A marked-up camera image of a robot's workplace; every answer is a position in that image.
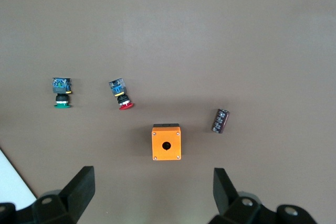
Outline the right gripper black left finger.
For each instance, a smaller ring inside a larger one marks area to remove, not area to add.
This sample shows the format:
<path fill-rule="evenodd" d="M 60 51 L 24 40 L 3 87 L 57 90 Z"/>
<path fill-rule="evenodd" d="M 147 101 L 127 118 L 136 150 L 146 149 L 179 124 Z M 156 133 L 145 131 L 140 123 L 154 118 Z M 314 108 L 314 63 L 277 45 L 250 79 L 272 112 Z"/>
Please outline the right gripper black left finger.
<path fill-rule="evenodd" d="M 24 209 L 1 203 L 1 223 L 77 223 L 95 194 L 94 171 L 84 166 L 58 194 L 46 194 Z"/>

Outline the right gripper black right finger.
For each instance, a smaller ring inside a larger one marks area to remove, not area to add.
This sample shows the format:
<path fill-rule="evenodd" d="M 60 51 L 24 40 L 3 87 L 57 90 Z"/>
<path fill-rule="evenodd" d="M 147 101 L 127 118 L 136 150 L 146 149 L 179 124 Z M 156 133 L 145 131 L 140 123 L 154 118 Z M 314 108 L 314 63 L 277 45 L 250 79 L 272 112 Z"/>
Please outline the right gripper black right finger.
<path fill-rule="evenodd" d="M 303 208 L 280 205 L 271 211 L 253 194 L 239 194 L 223 168 L 213 173 L 213 196 L 219 214 L 210 223 L 316 223 Z"/>

